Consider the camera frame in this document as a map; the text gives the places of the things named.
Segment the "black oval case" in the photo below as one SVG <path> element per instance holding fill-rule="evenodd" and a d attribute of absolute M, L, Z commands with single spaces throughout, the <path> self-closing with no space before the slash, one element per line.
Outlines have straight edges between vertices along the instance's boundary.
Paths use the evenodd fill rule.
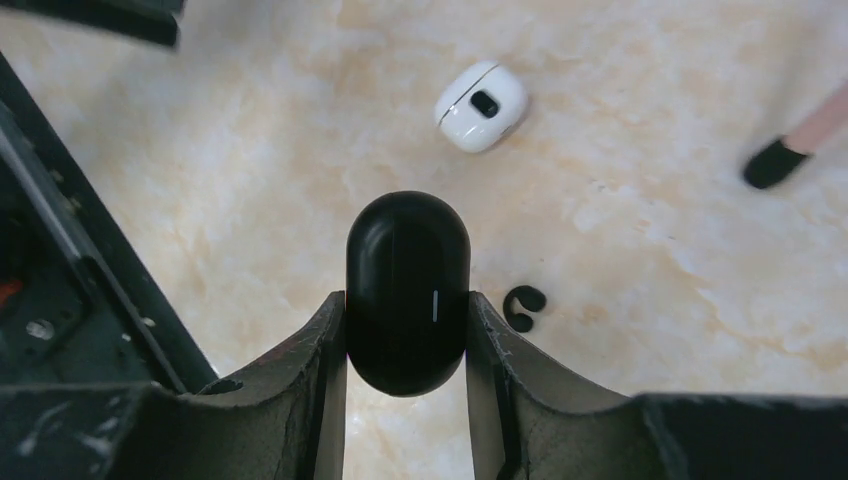
<path fill-rule="evenodd" d="M 346 345 L 370 386 L 415 397 L 442 386 L 467 348 L 469 235 L 457 212 L 420 191 L 380 196 L 346 244 Z"/>

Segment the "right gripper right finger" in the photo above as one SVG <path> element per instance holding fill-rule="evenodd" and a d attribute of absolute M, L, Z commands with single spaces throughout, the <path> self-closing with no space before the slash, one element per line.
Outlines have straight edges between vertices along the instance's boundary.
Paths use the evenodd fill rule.
<path fill-rule="evenodd" d="M 843 397 L 642 393 L 564 367 L 470 296 L 466 382 L 478 479 L 843 479 Z"/>

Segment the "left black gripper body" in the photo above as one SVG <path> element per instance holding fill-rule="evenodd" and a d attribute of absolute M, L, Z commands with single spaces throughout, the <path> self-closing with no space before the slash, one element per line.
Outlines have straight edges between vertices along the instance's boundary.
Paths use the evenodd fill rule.
<path fill-rule="evenodd" d="M 8 62 L 1 65 L 1 382 L 217 374 Z"/>

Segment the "pink music stand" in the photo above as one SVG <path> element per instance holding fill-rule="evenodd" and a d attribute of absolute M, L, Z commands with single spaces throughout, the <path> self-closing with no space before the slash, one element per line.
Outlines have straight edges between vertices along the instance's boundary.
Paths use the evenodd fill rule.
<path fill-rule="evenodd" d="M 844 82 L 797 126 L 753 155 L 742 169 L 742 179 L 758 190 L 775 187 L 846 125 L 847 82 Z"/>

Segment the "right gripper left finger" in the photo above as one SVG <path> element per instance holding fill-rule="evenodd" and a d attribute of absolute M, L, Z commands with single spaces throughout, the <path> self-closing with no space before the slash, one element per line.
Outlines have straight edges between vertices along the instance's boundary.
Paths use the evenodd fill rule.
<path fill-rule="evenodd" d="M 5 387 L 5 479 L 339 479 L 345 296 L 197 394 L 154 383 Z"/>

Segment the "small black earbud tip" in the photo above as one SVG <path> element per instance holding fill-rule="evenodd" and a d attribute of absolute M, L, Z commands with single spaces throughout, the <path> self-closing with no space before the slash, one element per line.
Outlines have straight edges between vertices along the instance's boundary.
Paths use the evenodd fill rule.
<path fill-rule="evenodd" d="M 503 316 L 507 324 L 518 333 L 533 329 L 534 320 L 530 313 L 539 313 L 547 305 L 547 296 L 530 285 L 512 288 L 502 302 Z"/>

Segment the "white earbud charging case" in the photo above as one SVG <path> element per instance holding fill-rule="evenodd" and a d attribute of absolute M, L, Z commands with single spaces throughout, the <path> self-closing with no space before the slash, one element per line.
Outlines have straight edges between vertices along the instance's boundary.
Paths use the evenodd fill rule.
<path fill-rule="evenodd" d="M 497 144 L 525 116 L 529 94 L 518 77 L 496 61 L 466 69 L 443 91 L 434 123 L 457 148 L 480 153 Z"/>

